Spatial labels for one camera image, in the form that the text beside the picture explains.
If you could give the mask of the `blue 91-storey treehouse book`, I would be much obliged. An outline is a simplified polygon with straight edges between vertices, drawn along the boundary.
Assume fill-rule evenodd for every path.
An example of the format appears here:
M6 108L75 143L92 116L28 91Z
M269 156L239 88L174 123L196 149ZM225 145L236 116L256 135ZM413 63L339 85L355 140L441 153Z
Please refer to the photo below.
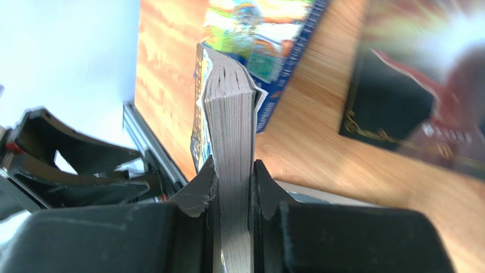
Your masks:
M329 1L210 1L203 44L246 67L267 91L258 112L258 133L265 130Z

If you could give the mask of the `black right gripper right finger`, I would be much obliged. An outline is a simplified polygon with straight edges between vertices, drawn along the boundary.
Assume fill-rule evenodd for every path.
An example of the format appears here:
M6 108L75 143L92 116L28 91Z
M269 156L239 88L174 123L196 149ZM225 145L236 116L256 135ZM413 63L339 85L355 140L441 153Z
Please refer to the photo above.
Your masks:
M280 207L280 203L297 204L267 170L264 162L255 160L252 173L252 205L259 218L271 219Z

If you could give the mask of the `black 169-storey treehouse book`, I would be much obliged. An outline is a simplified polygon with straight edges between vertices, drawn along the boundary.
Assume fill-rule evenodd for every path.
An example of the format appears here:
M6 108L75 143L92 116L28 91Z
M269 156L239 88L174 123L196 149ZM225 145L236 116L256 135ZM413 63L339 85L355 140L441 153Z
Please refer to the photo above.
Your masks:
M249 186L258 111L267 92L228 55L198 44L191 154L200 170L212 158L219 194L224 272L250 272Z

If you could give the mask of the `three days to see book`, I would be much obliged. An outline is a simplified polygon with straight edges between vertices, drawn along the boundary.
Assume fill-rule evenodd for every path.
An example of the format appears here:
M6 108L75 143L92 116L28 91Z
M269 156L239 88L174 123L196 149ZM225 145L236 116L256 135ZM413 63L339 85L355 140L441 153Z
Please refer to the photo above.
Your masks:
M369 1L340 134L484 178L484 2Z

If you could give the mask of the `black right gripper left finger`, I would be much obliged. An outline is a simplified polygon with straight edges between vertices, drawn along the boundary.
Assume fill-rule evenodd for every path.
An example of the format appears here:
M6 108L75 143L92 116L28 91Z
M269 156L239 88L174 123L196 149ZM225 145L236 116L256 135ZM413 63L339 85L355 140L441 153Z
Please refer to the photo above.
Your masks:
M199 217L217 195L217 174L210 155L198 174L166 204L176 205L190 217Z

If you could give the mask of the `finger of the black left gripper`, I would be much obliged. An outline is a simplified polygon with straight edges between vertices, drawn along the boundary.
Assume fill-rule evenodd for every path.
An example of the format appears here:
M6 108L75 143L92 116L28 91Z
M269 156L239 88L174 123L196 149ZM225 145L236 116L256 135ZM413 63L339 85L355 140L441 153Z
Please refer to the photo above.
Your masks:
M143 199L151 185L144 180L75 175L58 168L7 170L12 195L25 208L73 208L128 204Z
M29 154L51 167L59 152L79 175L112 171L141 157L138 150L76 131L43 107L24 113L14 130L13 151Z

